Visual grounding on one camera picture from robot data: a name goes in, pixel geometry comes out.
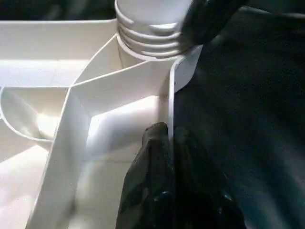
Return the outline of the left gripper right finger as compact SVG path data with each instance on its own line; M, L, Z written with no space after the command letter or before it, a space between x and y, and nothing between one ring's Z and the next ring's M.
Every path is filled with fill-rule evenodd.
M244 229L225 174L189 130L174 130L176 220L179 229Z

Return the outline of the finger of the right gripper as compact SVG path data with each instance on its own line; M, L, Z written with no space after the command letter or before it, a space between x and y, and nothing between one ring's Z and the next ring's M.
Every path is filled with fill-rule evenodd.
M183 20L180 43L191 46L209 43L245 3L245 0L193 0Z

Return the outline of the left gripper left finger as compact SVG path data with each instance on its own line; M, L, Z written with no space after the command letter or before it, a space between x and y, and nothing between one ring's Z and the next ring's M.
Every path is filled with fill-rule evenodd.
M171 229L175 215L175 176L164 122L148 127L123 183L117 229Z

